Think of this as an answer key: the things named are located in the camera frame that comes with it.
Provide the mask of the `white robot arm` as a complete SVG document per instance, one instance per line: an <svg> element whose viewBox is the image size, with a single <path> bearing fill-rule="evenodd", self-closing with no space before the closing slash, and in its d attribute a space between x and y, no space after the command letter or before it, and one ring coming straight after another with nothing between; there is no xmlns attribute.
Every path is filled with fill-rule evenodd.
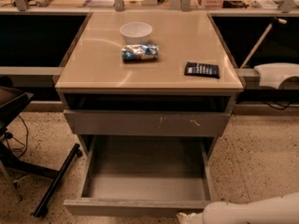
<svg viewBox="0 0 299 224"><path fill-rule="evenodd" d="M299 193L253 203L210 203L201 213L178 213L179 224L299 224Z"/></svg>

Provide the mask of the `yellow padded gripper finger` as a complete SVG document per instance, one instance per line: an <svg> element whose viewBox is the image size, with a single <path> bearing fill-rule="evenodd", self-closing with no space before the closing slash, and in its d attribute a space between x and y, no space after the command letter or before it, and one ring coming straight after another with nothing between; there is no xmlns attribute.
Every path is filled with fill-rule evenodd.
<svg viewBox="0 0 299 224"><path fill-rule="evenodd" d="M177 214L179 224L203 224L202 214L185 214L185 213L178 213Z"/></svg>

